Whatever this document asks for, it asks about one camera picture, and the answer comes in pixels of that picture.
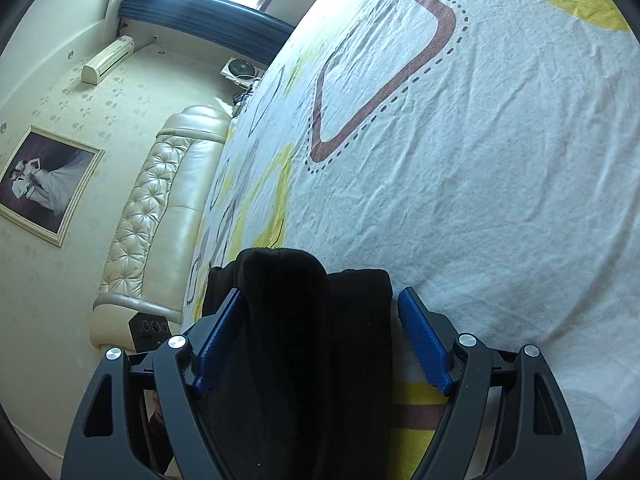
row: picture frame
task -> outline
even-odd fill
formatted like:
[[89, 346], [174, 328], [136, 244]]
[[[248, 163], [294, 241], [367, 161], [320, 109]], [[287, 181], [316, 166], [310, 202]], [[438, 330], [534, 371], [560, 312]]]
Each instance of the picture frame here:
[[32, 124], [0, 173], [0, 215], [62, 247], [104, 150]]

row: silver bolt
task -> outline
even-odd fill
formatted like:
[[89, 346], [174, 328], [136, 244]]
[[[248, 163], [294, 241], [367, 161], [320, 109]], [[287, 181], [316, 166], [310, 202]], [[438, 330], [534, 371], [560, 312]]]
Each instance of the silver bolt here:
[[109, 350], [107, 350], [106, 355], [109, 361], [115, 361], [122, 355], [122, 350], [120, 350], [119, 348], [110, 348]]
[[540, 350], [537, 346], [527, 345], [524, 347], [524, 353], [529, 357], [538, 357], [540, 355]]
[[174, 335], [171, 339], [169, 339], [169, 346], [171, 348], [182, 348], [187, 344], [187, 338], [183, 335]]
[[463, 334], [460, 336], [460, 338], [458, 338], [458, 342], [462, 345], [462, 346], [476, 346], [476, 343], [478, 342], [478, 340], [473, 337], [471, 334]]

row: wall-mounted air conditioner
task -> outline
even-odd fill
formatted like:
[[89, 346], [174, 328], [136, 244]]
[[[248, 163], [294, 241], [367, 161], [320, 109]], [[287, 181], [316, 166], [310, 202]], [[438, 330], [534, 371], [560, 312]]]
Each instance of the wall-mounted air conditioner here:
[[97, 85], [127, 57], [133, 54], [133, 38], [122, 36], [82, 67], [82, 81]]
[[232, 57], [220, 73], [238, 86], [249, 88], [254, 81], [262, 78], [264, 70], [256, 68], [244, 59]]

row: blue curtain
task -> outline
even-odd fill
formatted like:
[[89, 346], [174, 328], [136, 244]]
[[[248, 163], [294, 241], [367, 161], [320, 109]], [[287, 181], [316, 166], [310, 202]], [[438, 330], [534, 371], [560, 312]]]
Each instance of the blue curtain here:
[[294, 27], [228, 0], [123, 0], [118, 15], [186, 32], [270, 64]]

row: patterned bedding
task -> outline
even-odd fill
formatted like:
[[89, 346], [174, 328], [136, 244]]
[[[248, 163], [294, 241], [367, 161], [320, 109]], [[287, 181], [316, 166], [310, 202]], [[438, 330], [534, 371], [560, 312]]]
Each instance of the patterned bedding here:
[[[640, 416], [639, 67], [611, 0], [318, 0], [232, 121], [184, 328], [247, 247], [386, 269], [490, 346], [539, 345], [595, 478]], [[392, 323], [395, 480], [444, 398]]]

